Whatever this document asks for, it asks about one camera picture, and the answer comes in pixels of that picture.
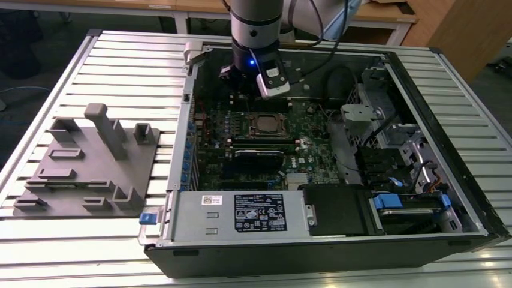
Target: power supply label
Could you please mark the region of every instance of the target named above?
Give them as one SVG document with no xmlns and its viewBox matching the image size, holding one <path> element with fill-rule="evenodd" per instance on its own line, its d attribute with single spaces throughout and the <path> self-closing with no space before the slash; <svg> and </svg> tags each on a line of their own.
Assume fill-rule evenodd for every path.
<svg viewBox="0 0 512 288">
<path fill-rule="evenodd" d="M 234 195 L 237 232 L 286 231 L 282 194 Z"/>
</svg>

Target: aluminum extrusion table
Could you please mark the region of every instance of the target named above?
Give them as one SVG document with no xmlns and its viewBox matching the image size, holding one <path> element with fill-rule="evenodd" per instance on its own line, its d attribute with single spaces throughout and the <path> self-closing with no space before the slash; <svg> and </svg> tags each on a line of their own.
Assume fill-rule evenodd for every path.
<svg viewBox="0 0 512 288">
<path fill-rule="evenodd" d="M 0 286 L 509 287 L 512 241 L 454 254 L 421 268 L 173 280 L 138 246 L 137 219 L 9 219 L 13 199 L 52 141 L 45 132 L 52 118 L 82 117 L 88 103 L 105 103 L 108 116 L 120 118 L 124 127 L 144 121 L 162 131 L 145 199 L 146 206 L 162 205 L 185 79 L 182 50 L 190 40 L 229 42 L 226 37 L 114 31 L 85 37 L 0 174 L 0 216 L 6 218 L 0 221 Z M 425 48 L 361 44 L 341 48 L 397 53 L 512 232 L 512 140 L 445 57 Z M 82 118 L 77 122 L 92 125 Z M 158 227 L 150 229 L 146 234 L 157 235 Z"/>
</svg>

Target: gray plastic mount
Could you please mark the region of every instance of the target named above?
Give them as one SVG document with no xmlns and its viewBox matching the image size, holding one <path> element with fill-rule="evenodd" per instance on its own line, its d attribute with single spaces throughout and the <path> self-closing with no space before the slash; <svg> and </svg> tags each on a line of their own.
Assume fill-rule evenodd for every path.
<svg viewBox="0 0 512 288">
<path fill-rule="evenodd" d="M 84 116 L 94 124 L 78 127 L 57 118 L 53 142 L 14 202 L 14 216 L 33 218 L 137 217 L 160 131 L 149 124 L 122 128 L 106 117 L 104 104 L 89 104 Z"/>
</svg>

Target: blue latch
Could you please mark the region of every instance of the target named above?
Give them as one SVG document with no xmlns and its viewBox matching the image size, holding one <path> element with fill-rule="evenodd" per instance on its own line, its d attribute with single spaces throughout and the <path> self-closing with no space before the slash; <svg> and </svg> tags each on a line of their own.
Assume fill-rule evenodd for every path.
<svg viewBox="0 0 512 288">
<path fill-rule="evenodd" d="M 394 185 L 396 185 L 397 187 L 402 187 L 402 183 L 398 181 L 397 178 L 394 178 L 394 177 L 389 177 L 389 180 L 394 183 Z"/>
<path fill-rule="evenodd" d="M 141 213 L 138 218 L 140 225 L 156 225 L 157 224 L 157 214 L 156 213 Z"/>
<path fill-rule="evenodd" d="M 401 208 L 401 201 L 397 194 L 380 194 L 373 198 L 374 208 Z"/>
<path fill-rule="evenodd" d="M 450 206 L 450 200 L 449 200 L 449 197 L 448 195 L 441 195 L 441 202 L 442 202 L 442 205 L 445 206 L 445 208 L 448 208 Z"/>
</svg>

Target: motherboard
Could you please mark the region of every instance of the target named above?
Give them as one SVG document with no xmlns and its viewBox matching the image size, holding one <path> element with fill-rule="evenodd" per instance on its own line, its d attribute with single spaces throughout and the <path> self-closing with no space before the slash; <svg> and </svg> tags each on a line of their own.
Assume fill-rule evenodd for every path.
<svg viewBox="0 0 512 288">
<path fill-rule="evenodd" d="M 338 183 L 328 116 L 308 100 L 278 100 L 268 109 L 197 101 L 194 123 L 201 191 L 296 190 Z"/>
</svg>

